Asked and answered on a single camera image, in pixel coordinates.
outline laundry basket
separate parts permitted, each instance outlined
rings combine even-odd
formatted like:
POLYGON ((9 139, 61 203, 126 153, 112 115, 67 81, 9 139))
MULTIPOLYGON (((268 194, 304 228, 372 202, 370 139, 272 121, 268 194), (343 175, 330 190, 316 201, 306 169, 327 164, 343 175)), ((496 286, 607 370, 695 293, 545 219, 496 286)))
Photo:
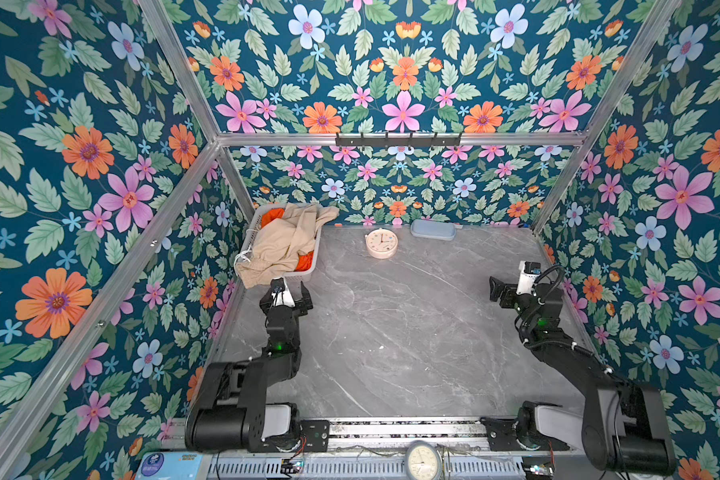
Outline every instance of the laundry basket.
MULTIPOLYGON (((240 249, 241 252, 244 252, 251 248, 253 246, 253 241, 256 239, 256 236, 259 233, 259 230, 261 229, 262 225, 262 216, 264 216, 265 213, 272 210, 273 208, 286 208, 288 204, 268 204, 268 205, 262 205, 259 208, 256 209, 256 212, 253 215, 253 218, 251 220, 250 228, 248 229, 248 232, 246 233, 246 239, 242 242, 242 248, 240 249)), ((295 206, 310 206, 312 204, 294 204, 295 206)), ((320 210, 322 209, 321 206, 317 207, 318 215, 320 214, 320 210)), ((286 279, 286 282, 292 280, 294 283, 298 284, 298 282, 309 282, 309 279, 312 278, 312 272, 315 271, 315 264, 317 263, 317 250, 320 247, 320 232, 322 231, 322 226, 317 229, 317 235, 315 235, 315 249, 314 253, 312 254, 312 264, 309 266, 309 270, 305 270, 303 272, 288 272, 287 274, 282 274, 283 278, 286 279)), ((236 261, 236 264, 239 264, 240 262, 245 262, 242 258, 238 258, 236 261)))

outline marble table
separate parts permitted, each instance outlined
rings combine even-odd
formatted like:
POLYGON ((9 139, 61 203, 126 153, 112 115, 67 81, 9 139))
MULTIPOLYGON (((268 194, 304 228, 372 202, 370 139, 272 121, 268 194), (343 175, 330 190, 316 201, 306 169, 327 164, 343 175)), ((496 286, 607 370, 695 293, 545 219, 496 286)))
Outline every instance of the marble table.
MULTIPOLYGON (((398 228, 389 260, 366 254, 367 232, 323 229, 301 369, 268 402, 295 402, 302 417, 515 415, 524 400, 583 411, 582 395, 520 345, 513 312, 488 299, 489 276, 515 282, 521 260, 546 262, 530 230, 463 228, 445 242, 398 228)), ((222 360, 266 344, 265 292, 243 294, 222 360)), ((562 324, 583 341, 566 310, 562 324)))

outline clock face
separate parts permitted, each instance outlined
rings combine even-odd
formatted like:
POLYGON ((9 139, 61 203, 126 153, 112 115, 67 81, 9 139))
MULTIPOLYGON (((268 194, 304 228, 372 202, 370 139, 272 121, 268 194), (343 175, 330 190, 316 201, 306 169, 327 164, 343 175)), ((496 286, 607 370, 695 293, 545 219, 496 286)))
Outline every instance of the clock face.
POLYGON ((433 480, 440 473, 438 454, 428 445, 413 447, 407 464, 413 480, 433 480))

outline alarm clock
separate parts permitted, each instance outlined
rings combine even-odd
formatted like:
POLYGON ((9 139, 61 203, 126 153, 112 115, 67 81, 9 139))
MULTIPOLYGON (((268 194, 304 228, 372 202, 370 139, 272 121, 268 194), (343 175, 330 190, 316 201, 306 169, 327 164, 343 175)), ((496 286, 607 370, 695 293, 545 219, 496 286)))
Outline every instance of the alarm clock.
POLYGON ((379 228, 365 236, 365 248, 374 258, 389 258, 398 251, 398 236, 385 228, 379 228))
POLYGON ((409 480, 438 480, 443 463, 440 452, 426 442, 413 442, 405 453, 405 474, 409 480))

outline beige cloth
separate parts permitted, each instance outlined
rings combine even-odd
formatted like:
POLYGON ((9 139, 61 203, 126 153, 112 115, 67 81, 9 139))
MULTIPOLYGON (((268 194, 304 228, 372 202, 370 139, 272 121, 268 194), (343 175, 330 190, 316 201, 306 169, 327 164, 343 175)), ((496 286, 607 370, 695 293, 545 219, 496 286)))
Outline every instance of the beige cloth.
POLYGON ((275 218, 262 228, 253 241, 250 262, 240 260, 237 273, 246 288, 269 285, 272 279, 293 272, 298 256, 315 249, 317 230, 338 216, 338 208, 317 204, 298 207, 288 204, 282 218, 275 218))

